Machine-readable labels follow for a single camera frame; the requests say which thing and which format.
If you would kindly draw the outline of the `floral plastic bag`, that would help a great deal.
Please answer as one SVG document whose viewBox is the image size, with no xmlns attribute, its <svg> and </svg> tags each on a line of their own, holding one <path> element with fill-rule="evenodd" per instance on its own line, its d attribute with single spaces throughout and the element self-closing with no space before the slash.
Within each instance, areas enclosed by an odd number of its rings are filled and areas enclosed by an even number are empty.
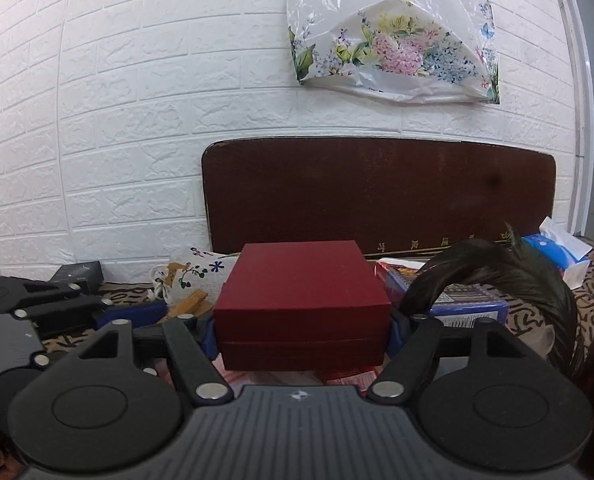
<svg viewBox="0 0 594 480">
<path fill-rule="evenodd" d="M 490 0 L 286 0 L 299 84 L 400 103 L 500 101 Z"/>
</svg>

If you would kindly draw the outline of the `small wooden block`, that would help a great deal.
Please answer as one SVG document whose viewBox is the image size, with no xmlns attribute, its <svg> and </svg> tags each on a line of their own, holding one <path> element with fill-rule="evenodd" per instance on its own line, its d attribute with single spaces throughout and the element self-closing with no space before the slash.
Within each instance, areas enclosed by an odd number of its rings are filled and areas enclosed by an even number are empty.
<svg viewBox="0 0 594 480">
<path fill-rule="evenodd" d="M 195 289 L 189 296 L 174 304 L 159 321 L 163 324 L 171 318 L 180 318 L 182 315 L 201 316 L 212 310 L 213 305 L 207 299 L 208 294 L 201 289 Z"/>
</svg>

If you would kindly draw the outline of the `red tube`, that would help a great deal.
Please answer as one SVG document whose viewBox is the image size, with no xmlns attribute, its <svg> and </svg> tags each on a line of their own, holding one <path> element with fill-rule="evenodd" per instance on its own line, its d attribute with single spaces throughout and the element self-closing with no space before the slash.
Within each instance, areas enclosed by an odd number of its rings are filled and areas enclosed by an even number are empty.
<svg viewBox="0 0 594 480">
<path fill-rule="evenodd" d="M 357 387 L 362 394 L 365 394 L 380 371 L 378 367 L 367 366 L 355 368 L 354 370 L 342 370 L 341 372 L 322 372 L 318 373 L 317 377 L 323 385 L 353 386 Z"/>
</svg>

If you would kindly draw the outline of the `blue tissue pack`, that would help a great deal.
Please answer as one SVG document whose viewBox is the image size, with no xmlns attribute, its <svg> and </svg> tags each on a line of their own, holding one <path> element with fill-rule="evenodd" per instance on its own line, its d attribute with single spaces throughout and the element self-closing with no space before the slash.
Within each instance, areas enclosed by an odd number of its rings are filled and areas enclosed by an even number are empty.
<svg viewBox="0 0 594 480">
<path fill-rule="evenodd" d="M 568 233 L 550 217 L 544 218 L 538 233 L 522 239 L 557 266 L 571 290 L 582 286 L 590 266 L 589 253 L 592 247 L 588 243 Z"/>
</svg>

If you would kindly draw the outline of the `blue printed box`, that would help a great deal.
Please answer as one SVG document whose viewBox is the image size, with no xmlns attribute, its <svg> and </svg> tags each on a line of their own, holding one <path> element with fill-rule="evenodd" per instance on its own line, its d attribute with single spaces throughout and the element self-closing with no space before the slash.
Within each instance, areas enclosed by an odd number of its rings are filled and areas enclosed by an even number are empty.
<svg viewBox="0 0 594 480">
<path fill-rule="evenodd" d="M 391 303 L 397 307 L 425 261 L 382 258 L 374 274 L 382 281 Z M 431 315 L 452 327 L 472 327 L 477 318 L 493 318 L 504 325 L 508 304 L 479 285 L 446 286 L 431 308 Z"/>
</svg>

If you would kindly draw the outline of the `dark red gift box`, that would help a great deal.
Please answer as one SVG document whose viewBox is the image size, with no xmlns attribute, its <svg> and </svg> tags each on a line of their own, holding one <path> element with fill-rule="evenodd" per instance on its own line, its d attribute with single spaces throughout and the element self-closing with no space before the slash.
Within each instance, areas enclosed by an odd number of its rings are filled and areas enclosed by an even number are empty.
<svg viewBox="0 0 594 480">
<path fill-rule="evenodd" d="M 247 244 L 213 308 L 227 370 L 381 365 L 391 302 L 353 240 Z"/>
</svg>

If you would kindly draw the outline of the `floral drawstring pouch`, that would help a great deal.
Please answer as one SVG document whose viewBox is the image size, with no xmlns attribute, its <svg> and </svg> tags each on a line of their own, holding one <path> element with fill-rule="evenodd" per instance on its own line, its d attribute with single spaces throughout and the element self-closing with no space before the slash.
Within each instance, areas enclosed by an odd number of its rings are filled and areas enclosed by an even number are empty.
<svg viewBox="0 0 594 480">
<path fill-rule="evenodd" d="M 152 290 L 148 297 L 163 300 L 169 307 L 189 297 L 195 290 L 206 292 L 212 304 L 220 295 L 238 255 L 222 255 L 190 247 L 175 252 L 169 261 L 151 270 Z"/>
</svg>

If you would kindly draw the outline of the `patterned tan black cloth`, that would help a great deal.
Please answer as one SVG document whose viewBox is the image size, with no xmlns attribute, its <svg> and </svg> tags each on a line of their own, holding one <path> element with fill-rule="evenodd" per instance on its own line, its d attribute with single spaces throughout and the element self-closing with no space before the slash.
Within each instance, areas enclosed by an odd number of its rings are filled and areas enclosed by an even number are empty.
<svg viewBox="0 0 594 480">
<path fill-rule="evenodd" d="M 0 299 L 0 479 L 594 479 L 594 249 L 571 290 L 528 246 L 454 246 L 388 318 L 365 391 L 234 391 L 206 321 L 52 359 Z"/>
</svg>

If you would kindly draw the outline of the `dark wooden headboard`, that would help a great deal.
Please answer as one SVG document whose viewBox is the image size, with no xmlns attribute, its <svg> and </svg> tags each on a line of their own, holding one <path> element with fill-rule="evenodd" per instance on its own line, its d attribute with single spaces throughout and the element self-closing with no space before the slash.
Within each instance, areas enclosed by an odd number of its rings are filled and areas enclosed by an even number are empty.
<svg viewBox="0 0 594 480">
<path fill-rule="evenodd" d="M 553 209 L 556 162 L 474 142 L 281 136 L 211 144 L 201 177 L 216 252 L 354 240 L 374 256 L 536 233 Z"/>
</svg>

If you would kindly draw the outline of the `black box with barcode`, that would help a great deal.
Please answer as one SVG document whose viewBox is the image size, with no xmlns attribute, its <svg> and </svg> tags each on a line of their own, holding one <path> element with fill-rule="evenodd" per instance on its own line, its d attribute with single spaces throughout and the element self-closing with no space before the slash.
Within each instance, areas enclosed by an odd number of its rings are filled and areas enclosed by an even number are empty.
<svg viewBox="0 0 594 480">
<path fill-rule="evenodd" d="M 99 261 L 63 264 L 55 271 L 52 283 L 76 284 L 85 294 L 96 295 L 104 283 Z"/>
</svg>

